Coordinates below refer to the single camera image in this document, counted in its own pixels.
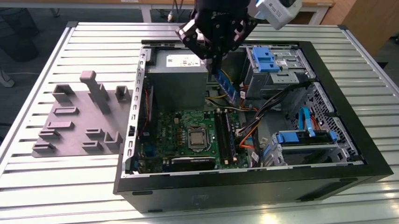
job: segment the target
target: label sticker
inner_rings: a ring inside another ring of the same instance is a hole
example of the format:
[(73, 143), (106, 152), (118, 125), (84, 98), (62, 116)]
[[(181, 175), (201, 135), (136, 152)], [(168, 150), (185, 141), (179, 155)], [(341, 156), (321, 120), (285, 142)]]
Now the label sticker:
[(284, 59), (283, 60), (276, 60), (275, 63), (276, 63), (276, 65), (285, 65), (287, 66), (287, 62), (285, 62)]
[(240, 91), (239, 95), (240, 95), (241, 99), (245, 99), (245, 92), (244, 91)]
[(256, 162), (259, 161), (259, 155), (255, 152), (252, 152), (251, 157)]
[(168, 55), (167, 67), (199, 67), (200, 58), (196, 55)]
[(279, 22), (284, 22), (289, 19), (287, 15), (287, 9), (281, 5), (279, 0), (268, 0), (265, 2), (265, 7), (268, 8), (269, 12), (275, 15), (275, 18)]

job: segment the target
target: robotic arm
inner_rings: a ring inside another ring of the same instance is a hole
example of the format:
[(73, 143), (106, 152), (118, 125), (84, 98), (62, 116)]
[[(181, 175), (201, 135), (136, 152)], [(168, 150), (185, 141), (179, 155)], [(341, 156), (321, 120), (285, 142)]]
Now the robotic arm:
[(223, 58), (239, 48), (257, 21), (267, 19), (280, 29), (300, 7), (301, 0), (196, 0), (191, 21), (179, 26), (176, 34), (216, 74)]

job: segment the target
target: yellow wire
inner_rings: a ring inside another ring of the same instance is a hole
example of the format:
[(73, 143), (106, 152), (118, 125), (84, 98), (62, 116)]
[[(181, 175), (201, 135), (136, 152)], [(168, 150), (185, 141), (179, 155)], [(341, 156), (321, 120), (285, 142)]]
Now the yellow wire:
[[(224, 73), (224, 75), (227, 76), (229, 82), (232, 83), (231, 78), (229, 78), (227, 72), (225, 72), (223, 69), (220, 69), (220, 70), (221, 70), (221, 72)], [(216, 96), (216, 97), (205, 97), (205, 99), (220, 99), (220, 98), (223, 98), (223, 97), (225, 97), (225, 94), (221, 95), (221, 96)]]
[(221, 72), (224, 73), (224, 75), (227, 76), (227, 78), (228, 78), (228, 80), (229, 80), (229, 83), (232, 83), (232, 80), (231, 80), (231, 78), (229, 78), (227, 72), (225, 72), (223, 69), (220, 69), (220, 70), (221, 70)]

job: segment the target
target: wooden desk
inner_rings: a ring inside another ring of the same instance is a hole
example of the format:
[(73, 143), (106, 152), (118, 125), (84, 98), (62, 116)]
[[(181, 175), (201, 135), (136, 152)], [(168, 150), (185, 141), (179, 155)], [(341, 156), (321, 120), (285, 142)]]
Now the wooden desk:
[[(142, 21), (151, 22), (151, 9), (171, 9), (173, 0), (1, 0), (0, 7), (20, 8), (137, 8)], [(333, 0), (303, 0), (301, 12), (313, 12), (309, 25), (319, 25)], [(193, 0), (184, 0), (181, 9), (192, 9)]]

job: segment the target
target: blue latch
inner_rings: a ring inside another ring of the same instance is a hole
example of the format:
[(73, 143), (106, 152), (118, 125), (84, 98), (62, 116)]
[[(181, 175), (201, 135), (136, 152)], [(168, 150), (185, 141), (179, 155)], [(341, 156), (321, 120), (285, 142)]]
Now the blue latch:
[(267, 152), (269, 151), (269, 145), (263, 150), (261, 158), (264, 159)]
[(311, 112), (307, 107), (301, 107), (299, 109), (299, 114), (297, 114), (297, 129), (303, 130), (305, 125), (305, 129), (309, 132), (309, 136), (313, 137), (313, 127), (312, 127), (312, 122), (311, 122)]
[(284, 142), (299, 142), (299, 138), (295, 132), (280, 132), (284, 138)]
[(275, 56), (268, 48), (252, 48), (252, 56), (259, 65), (259, 72), (279, 72), (280, 67), (275, 64)]
[(335, 143), (336, 139), (337, 139), (335, 131), (329, 131), (329, 136), (331, 136), (332, 142)]
[(275, 134), (277, 143), (284, 142), (283, 136), (280, 134)]

